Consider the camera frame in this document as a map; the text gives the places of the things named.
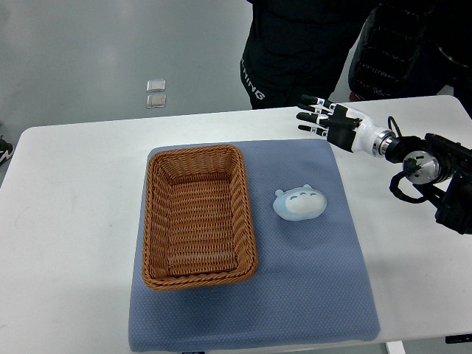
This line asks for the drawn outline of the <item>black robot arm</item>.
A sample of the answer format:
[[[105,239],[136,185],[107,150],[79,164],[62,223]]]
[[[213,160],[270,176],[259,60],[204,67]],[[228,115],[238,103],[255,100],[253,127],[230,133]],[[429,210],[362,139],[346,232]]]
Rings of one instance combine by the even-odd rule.
[[[404,136],[393,117],[377,126],[362,111],[303,94],[299,129],[325,138],[350,153],[365,152],[402,169],[390,192],[410,204],[430,202],[435,221],[461,235],[471,233],[471,150],[440,135]]]

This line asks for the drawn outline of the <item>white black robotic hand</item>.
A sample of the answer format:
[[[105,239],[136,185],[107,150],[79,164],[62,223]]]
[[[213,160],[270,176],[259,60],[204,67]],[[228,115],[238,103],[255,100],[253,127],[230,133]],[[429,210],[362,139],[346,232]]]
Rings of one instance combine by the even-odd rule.
[[[373,119],[362,111],[341,104],[334,104],[324,98],[303,94],[302,105],[333,110],[331,115],[309,114],[299,112],[298,120],[316,125],[324,125],[328,120],[328,128],[298,125],[298,129],[327,137],[327,141],[342,150],[355,153],[365,152],[372,156],[384,156],[388,145],[392,142],[392,131],[377,126]]]

